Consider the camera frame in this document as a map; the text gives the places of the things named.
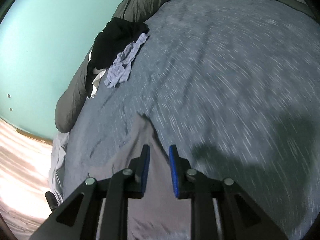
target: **light gray fabric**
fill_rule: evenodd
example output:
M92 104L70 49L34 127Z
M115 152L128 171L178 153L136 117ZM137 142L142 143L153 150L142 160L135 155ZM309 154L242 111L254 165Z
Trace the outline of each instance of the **light gray fabric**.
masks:
M51 166L49 170L49 188L57 199L58 205L63 202L62 185L64 179L64 161L66 158L69 133L58 132L53 139Z
M275 0L171 0L146 24L130 79L100 86L70 132L64 197L119 151L139 112L166 151L234 178L301 239L320 210L319 25Z
M190 200L175 198L168 156L162 150L151 123L138 114L133 117L128 142L105 166L89 168L90 177L110 178L127 168L141 154L144 144L150 146L150 164L146 192L142 199L128 200L128 239L148 239L157 236L189 232Z
M148 35L141 33L136 42L128 44L124 51L117 55L113 65L108 69L105 85L107 87L115 87L118 83L128 80L131 72L131 62L136 57L140 46L147 41Z

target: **bolt head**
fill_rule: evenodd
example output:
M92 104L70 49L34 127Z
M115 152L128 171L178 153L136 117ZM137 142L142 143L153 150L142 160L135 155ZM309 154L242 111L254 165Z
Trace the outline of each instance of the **bolt head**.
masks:
M197 171L195 169L188 169L187 174L189 176L195 176L197 174Z
M126 175L126 176L130 176L132 173L133 173L133 170L131 169L124 169L122 171L123 175Z
M95 182L95 178L91 178L91 177L85 180L86 185L92 185L94 182Z
M231 178L225 178L223 182L224 182L224 184L231 186L234 184L235 181Z

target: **wall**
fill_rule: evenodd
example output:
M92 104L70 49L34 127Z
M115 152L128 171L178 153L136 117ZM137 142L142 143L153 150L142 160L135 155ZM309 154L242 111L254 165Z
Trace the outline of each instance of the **wall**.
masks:
M53 138L55 105L121 1L16 0L0 24L0 117Z

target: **floor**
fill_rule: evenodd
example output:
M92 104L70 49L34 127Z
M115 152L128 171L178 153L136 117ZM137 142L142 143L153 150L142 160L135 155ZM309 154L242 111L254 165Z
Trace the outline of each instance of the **floor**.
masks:
M0 119L0 212L18 240L28 239L51 213L44 197L51 150Z

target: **blue bedsheet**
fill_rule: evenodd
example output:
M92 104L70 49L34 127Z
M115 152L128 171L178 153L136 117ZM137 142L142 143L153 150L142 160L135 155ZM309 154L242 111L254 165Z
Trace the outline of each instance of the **blue bedsheet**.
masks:
M320 211L320 27L274 0L171 0L129 80L103 80L70 133L64 198L125 143L136 112L164 147L234 178L290 240Z

